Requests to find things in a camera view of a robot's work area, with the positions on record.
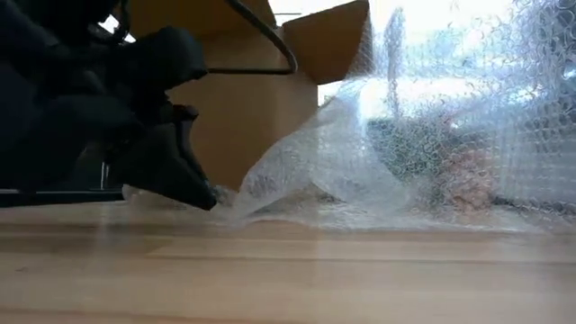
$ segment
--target cardboard box flap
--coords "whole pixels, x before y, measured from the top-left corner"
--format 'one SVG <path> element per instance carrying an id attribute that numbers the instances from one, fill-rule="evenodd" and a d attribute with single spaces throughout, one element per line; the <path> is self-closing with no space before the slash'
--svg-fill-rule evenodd
<path id="1" fill-rule="evenodd" d="M 369 11 L 367 0 L 357 0 L 283 25 L 283 37 L 300 69 L 316 84 L 336 82 L 347 75 L 359 51 Z M 360 50 L 372 51 L 371 45 L 363 45 Z"/>
<path id="2" fill-rule="evenodd" d="M 242 4 L 263 22 L 276 25 L 267 0 L 241 0 Z M 194 37 L 207 39 L 228 33 L 258 33 L 244 18 L 232 10 L 224 0 L 162 0 L 132 1 L 130 32 L 138 38 L 166 25 L 186 28 Z"/>

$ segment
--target plastic wrap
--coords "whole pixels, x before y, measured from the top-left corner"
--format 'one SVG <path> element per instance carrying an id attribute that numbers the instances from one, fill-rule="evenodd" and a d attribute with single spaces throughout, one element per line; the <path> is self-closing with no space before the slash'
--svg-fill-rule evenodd
<path id="1" fill-rule="evenodd" d="M 575 5 L 371 1 L 370 54 L 205 219 L 571 230 Z"/>

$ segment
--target bubble wrap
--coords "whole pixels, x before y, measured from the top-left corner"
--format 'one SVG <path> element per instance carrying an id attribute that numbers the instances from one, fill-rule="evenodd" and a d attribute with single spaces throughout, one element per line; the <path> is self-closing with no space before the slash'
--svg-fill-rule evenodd
<path id="1" fill-rule="evenodd" d="M 572 230 L 575 12 L 576 0 L 371 1 L 337 94 L 198 217 Z"/>

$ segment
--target wooden floor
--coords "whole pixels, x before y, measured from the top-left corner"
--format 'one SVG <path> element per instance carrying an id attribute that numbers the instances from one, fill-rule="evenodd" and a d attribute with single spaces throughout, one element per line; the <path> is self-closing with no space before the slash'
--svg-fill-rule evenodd
<path id="1" fill-rule="evenodd" d="M 98 204 L 0 211 L 0 323 L 576 320 L 576 237 L 173 219 Z"/>

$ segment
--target cardboard box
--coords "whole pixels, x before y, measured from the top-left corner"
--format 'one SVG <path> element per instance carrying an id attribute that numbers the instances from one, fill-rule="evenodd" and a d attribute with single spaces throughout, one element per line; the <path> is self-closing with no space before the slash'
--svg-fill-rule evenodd
<path id="1" fill-rule="evenodd" d="M 267 0 L 242 2 L 276 26 Z M 136 38 L 165 25 L 186 28 L 202 42 L 209 67 L 286 66 L 274 45 L 222 0 L 136 1 L 131 11 Z M 214 184 L 237 189 L 268 148 L 317 111 L 318 85 L 347 75 L 368 12 L 368 1 L 354 1 L 277 28 L 298 59 L 295 75 L 208 75 L 170 92 L 174 103 L 191 104 L 200 111 L 191 140 Z"/>

